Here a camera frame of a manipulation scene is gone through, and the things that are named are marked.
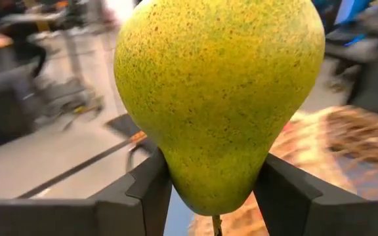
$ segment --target floor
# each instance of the floor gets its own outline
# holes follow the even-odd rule
[[[110,119],[126,113],[112,75],[114,38],[114,33],[75,37],[86,80],[104,96],[106,109],[94,120],[88,117],[78,119],[70,130],[62,131],[68,122],[65,117],[32,135],[1,146],[0,199],[15,198],[125,140],[104,125]],[[60,49],[45,68],[45,76],[60,81],[72,76],[62,38],[56,37],[44,44]],[[314,112],[341,103],[342,94],[334,94],[324,88],[332,64],[329,61],[323,64],[322,74],[301,107],[302,111]],[[125,174],[124,157],[128,148],[109,155],[37,194],[35,198],[81,199],[94,194]],[[138,161],[144,158],[144,153],[137,154]],[[183,235],[192,215],[176,193],[172,195],[169,216],[175,222],[168,224],[165,235]]]

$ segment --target green pear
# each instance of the green pear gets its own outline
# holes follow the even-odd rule
[[[197,214],[239,208],[324,57],[310,0],[143,1],[117,37],[117,89]]]

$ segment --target pear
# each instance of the pear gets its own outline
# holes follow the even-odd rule
[[[324,45],[310,0],[145,0],[117,37],[115,81],[183,201],[214,216],[251,193]]]

